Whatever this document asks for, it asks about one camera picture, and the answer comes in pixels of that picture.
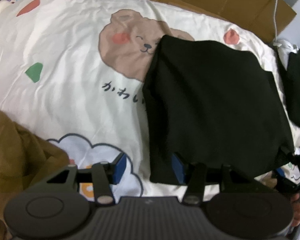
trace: pink cheek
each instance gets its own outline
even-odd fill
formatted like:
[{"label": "pink cheek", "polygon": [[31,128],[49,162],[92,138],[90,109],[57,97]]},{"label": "pink cheek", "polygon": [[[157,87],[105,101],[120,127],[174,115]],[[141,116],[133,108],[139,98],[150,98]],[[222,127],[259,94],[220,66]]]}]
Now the pink cheek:
[{"label": "pink cheek", "polygon": [[230,29],[223,36],[223,40],[225,41],[226,44],[236,45],[236,44],[238,44],[238,42],[240,40],[240,36],[235,30]]},{"label": "pink cheek", "polygon": [[130,36],[128,33],[116,33],[112,36],[112,41],[115,44],[126,44],[130,41]]}]

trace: bed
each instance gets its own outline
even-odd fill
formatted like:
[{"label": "bed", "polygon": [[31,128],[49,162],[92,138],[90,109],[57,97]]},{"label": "bed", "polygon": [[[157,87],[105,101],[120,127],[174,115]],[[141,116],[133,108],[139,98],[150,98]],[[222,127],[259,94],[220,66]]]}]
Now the bed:
[{"label": "bed", "polygon": [[[180,198],[185,187],[149,181],[141,89],[164,34],[251,51],[273,72],[284,104],[274,51],[230,22],[149,0],[19,0],[0,11],[0,110],[65,150],[79,168],[126,153],[124,176],[112,188],[116,201],[123,195]],[[292,122],[290,128],[300,147],[300,128]],[[300,182],[291,163],[282,171]],[[205,200],[218,191],[207,187]],[[93,200],[91,184],[82,184],[80,193]]]}]

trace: bear ear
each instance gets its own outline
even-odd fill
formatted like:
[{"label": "bear ear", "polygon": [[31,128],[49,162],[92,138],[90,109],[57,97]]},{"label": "bear ear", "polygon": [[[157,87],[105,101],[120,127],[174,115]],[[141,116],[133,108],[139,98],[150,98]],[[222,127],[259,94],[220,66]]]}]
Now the bear ear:
[{"label": "bear ear", "polygon": [[133,20],[141,19],[142,16],[139,12],[134,10],[122,9],[111,15],[111,22],[128,23]]},{"label": "bear ear", "polygon": [[176,29],[170,29],[170,31],[173,37],[186,41],[194,41],[194,38],[189,33]]}]

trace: red shape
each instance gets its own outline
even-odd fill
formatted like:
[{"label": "red shape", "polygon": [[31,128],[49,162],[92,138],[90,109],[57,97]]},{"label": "red shape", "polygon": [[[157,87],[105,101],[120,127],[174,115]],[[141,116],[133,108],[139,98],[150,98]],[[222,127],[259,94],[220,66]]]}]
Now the red shape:
[{"label": "red shape", "polygon": [[130,41],[130,36],[128,33],[116,33],[112,36],[112,41],[115,44],[125,44]]},{"label": "red shape", "polygon": [[230,29],[223,36],[223,40],[225,41],[226,44],[236,45],[236,44],[238,44],[238,42],[240,40],[240,36],[235,30]]},{"label": "red shape", "polygon": [[29,3],[28,5],[26,5],[18,14],[17,17],[28,13],[30,11],[32,11],[33,9],[37,8],[40,5],[40,0],[33,0],[31,3]]}]

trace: finger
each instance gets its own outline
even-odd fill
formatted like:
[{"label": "finger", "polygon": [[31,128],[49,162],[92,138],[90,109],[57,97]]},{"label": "finger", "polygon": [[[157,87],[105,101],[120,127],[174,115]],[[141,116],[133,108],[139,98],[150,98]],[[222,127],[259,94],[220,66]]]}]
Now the finger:
[{"label": "finger", "polygon": [[294,219],[294,220],[292,221],[291,226],[292,226],[292,227],[297,227],[298,225],[300,225],[300,221]]},{"label": "finger", "polygon": [[290,200],[291,200],[291,202],[295,202],[295,201],[297,201],[299,198],[300,198],[300,194],[299,194],[299,193],[296,193],[296,194],[294,194],[294,195],[290,198]]},{"label": "finger", "polygon": [[298,212],[295,212],[294,215],[293,215],[293,218],[297,221],[300,221],[300,213]]},{"label": "finger", "polygon": [[293,203],[292,208],[294,212],[298,212],[300,214],[300,203]]}]

